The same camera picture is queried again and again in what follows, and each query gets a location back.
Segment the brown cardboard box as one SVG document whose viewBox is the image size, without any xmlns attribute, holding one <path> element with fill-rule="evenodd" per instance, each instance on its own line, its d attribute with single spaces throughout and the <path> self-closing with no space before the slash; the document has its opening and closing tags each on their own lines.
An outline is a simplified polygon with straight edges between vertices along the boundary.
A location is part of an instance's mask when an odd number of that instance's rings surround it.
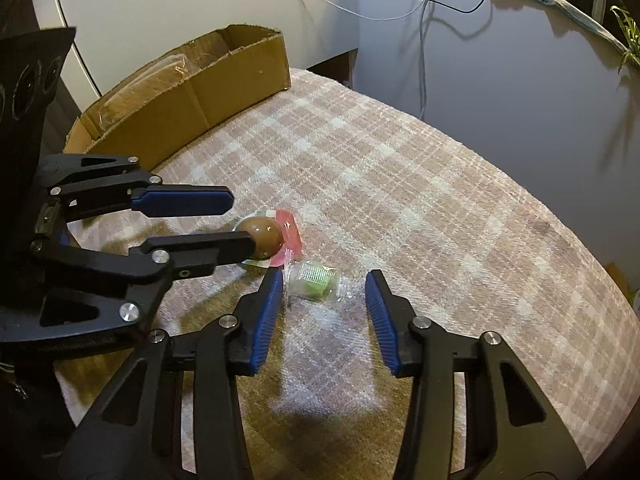
<svg viewBox="0 0 640 480">
<path fill-rule="evenodd" d="M 96 112 L 142 68 L 185 54 L 194 69 L 180 84 L 103 131 Z M 291 87 L 282 32 L 249 24 L 216 29 L 145 64 L 94 101 L 66 136 L 65 154 L 137 157 L 151 170 L 203 133 Z"/>
</svg>

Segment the potted spider plant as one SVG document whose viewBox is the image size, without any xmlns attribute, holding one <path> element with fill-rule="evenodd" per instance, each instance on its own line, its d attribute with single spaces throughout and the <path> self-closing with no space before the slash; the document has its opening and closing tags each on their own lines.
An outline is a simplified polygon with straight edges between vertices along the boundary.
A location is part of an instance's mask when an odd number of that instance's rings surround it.
<svg viewBox="0 0 640 480">
<path fill-rule="evenodd" d="M 622 58 L 620 59 L 620 66 L 618 66 L 618 70 L 622 70 L 622 68 L 626 64 L 639 66 L 639 25 L 636 23 L 631 14 L 620 6 L 611 6 L 610 10 L 614 14 L 618 26 L 620 26 L 620 30 L 622 31 L 626 41 L 626 50 L 624 51 Z"/>
</svg>

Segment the plaid table cloth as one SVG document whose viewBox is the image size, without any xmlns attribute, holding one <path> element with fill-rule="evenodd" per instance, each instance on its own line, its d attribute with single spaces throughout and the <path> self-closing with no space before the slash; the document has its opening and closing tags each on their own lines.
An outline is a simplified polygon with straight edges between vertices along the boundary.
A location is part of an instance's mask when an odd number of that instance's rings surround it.
<svg viewBox="0 0 640 480">
<path fill-rule="evenodd" d="M 579 238 L 504 172 L 445 133 L 306 70 L 160 166 L 169 183 L 232 189 L 222 217 L 136 212 L 72 225 L 85 248 L 227 231 L 294 214 L 307 259 L 349 282 L 340 299 L 283 306 L 265 365 L 239 382 L 258 479 L 387 479 L 411 385 L 393 378 L 363 302 L 390 289 L 450 332 L 501 334 L 593 463 L 639 396 L 639 322 Z"/>
</svg>

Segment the small green candy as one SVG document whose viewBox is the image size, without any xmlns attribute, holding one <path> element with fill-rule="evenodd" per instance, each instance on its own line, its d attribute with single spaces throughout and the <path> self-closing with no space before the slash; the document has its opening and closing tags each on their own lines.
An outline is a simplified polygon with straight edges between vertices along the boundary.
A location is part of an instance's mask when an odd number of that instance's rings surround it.
<svg viewBox="0 0 640 480">
<path fill-rule="evenodd" d="M 348 283 L 341 271 L 314 260 L 298 260 L 284 268 L 288 296 L 315 302 L 341 301 Z"/>
</svg>

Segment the cracker pack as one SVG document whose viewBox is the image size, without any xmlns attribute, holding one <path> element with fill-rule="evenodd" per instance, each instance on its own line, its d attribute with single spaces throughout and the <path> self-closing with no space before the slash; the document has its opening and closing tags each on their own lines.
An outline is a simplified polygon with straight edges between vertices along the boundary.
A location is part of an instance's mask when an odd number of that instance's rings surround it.
<svg viewBox="0 0 640 480">
<path fill-rule="evenodd" d="M 193 69 L 193 63 L 182 53 L 165 56 L 142 68 L 98 108 L 96 116 L 101 129 L 106 131 L 165 90 L 180 84 Z"/>
</svg>

